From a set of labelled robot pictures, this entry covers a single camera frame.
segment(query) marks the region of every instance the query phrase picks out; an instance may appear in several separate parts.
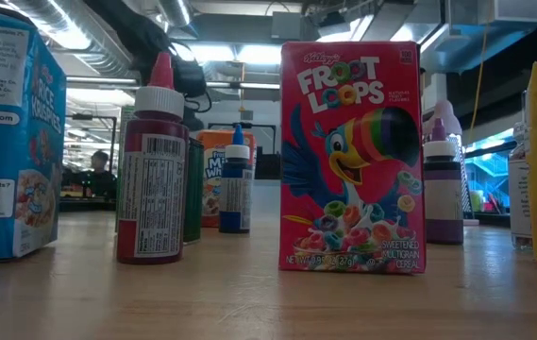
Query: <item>red cereal box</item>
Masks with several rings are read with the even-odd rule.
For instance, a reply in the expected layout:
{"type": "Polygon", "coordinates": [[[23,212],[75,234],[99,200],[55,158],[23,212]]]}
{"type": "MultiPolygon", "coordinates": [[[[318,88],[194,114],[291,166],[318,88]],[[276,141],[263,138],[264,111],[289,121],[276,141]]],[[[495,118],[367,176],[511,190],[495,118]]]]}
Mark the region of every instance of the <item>red cereal box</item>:
{"type": "Polygon", "coordinates": [[[280,269],[424,272],[417,52],[283,46],[280,269]]]}

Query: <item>blue squeeze bottle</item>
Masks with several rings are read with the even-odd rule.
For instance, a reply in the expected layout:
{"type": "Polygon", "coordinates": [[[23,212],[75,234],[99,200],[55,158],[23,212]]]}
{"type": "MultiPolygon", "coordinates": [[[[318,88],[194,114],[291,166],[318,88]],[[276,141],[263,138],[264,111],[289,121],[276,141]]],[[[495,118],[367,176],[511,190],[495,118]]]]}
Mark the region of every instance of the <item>blue squeeze bottle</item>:
{"type": "Polygon", "coordinates": [[[236,126],[232,144],[226,147],[226,159],[220,182],[220,232],[248,233],[253,170],[240,125],[236,126]]]}

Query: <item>purple squeeze bottle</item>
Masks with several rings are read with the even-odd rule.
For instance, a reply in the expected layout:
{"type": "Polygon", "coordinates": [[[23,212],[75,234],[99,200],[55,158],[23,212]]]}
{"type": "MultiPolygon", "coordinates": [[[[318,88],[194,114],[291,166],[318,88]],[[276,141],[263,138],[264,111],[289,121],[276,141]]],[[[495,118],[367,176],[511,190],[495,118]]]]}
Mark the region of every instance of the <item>purple squeeze bottle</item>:
{"type": "Polygon", "coordinates": [[[424,193],[429,243],[463,243],[461,164],[456,146],[446,140],[445,126],[436,118],[430,142],[424,145],[424,193]]]}

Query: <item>wooden tabletop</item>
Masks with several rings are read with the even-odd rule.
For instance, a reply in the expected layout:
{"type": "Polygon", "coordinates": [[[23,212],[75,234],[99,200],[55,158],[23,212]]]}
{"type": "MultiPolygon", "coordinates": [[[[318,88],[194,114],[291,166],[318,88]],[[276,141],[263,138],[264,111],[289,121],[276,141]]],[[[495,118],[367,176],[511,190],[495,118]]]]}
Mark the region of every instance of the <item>wooden tabletop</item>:
{"type": "Polygon", "coordinates": [[[537,339],[537,264],[507,229],[429,246],[417,276],[282,272],[278,223],[205,229],[179,263],[114,261],[114,214],[64,213],[59,240],[0,263],[0,339],[537,339]]]}

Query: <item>person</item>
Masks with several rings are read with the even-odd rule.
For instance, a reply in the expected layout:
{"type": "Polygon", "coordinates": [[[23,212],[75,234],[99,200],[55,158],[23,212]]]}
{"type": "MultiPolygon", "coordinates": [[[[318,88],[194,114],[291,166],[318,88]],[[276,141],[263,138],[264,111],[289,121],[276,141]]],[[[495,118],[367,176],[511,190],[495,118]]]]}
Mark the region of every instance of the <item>person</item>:
{"type": "Polygon", "coordinates": [[[107,199],[116,197],[117,181],[114,175],[106,170],[109,155],[102,150],[94,152],[91,158],[92,171],[85,173],[82,180],[84,186],[92,190],[94,196],[103,196],[107,199]]]}

